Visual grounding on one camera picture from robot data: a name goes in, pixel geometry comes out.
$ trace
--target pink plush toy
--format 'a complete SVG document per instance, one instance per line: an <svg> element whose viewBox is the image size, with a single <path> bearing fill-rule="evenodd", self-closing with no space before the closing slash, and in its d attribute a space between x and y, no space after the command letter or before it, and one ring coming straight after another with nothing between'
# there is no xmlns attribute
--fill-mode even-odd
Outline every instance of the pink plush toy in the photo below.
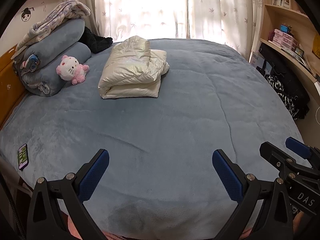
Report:
<svg viewBox="0 0 320 240"><path fill-rule="evenodd" d="M56 71L63 80L72 80L72 84L76 85L85 80L85 75L89 71L89 66L79 64L76 58L64 55Z"/></svg>

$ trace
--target blue gripper pad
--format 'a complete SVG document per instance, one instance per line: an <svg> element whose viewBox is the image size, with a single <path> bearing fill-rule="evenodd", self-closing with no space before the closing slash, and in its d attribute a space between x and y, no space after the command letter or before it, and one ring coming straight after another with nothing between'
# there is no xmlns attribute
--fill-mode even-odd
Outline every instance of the blue gripper pad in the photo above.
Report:
<svg viewBox="0 0 320 240"><path fill-rule="evenodd" d="M242 183L218 150L213 152L212 164L214 166L214 169L218 173L225 189L227 190L231 200L240 203L243 199Z"/></svg>
<svg viewBox="0 0 320 240"><path fill-rule="evenodd" d="M303 159L311 157L309 147L292 137L289 137L287 140L285 140L285 146Z"/></svg>
<svg viewBox="0 0 320 240"><path fill-rule="evenodd" d="M91 198L108 165L109 153L103 150L79 184L78 199L80 202Z"/></svg>

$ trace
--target white cable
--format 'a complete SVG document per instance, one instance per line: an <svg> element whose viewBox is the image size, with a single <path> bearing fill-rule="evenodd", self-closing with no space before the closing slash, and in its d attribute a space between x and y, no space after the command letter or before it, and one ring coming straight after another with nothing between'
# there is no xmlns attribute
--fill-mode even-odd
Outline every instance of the white cable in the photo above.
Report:
<svg viewBox="0 0 320 240"><path fill-rule="evenodd" d="M320 123L318 122L318 119L317 119L317 113L318 113L318 110L320 109L320 106L318 107L317 111L316 111L316 121L317 123L320 125Z"/></svg>

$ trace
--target folded white duvet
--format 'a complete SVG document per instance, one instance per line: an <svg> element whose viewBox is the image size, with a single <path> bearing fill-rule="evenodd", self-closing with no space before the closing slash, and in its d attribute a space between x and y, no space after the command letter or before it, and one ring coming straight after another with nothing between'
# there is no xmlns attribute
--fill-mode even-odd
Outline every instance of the folded white duvet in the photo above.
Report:
<svg viewBox="0 0 320 240"><path fill-rule="evenodd" d="M102 98L156 98L161 75L168 69L165 51L150 49L150 41L133 36L113 47L99 81L99 94Z"/></svg>

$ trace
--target phone case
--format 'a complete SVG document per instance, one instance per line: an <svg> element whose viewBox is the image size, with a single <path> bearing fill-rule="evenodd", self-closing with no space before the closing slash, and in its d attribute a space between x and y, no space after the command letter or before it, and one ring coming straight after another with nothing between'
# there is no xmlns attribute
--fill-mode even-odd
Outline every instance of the phone case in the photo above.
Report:
<svg viewBox="0 0 320 240"><path fill-rule="evenodd" d="M22 171L29 164L28 145L27 144L26 144L26 151L27 151L27 163L25 165L23 165L21 168L19 167L19 157L18 157L18 168L19 168L20 171Z"/></svg>

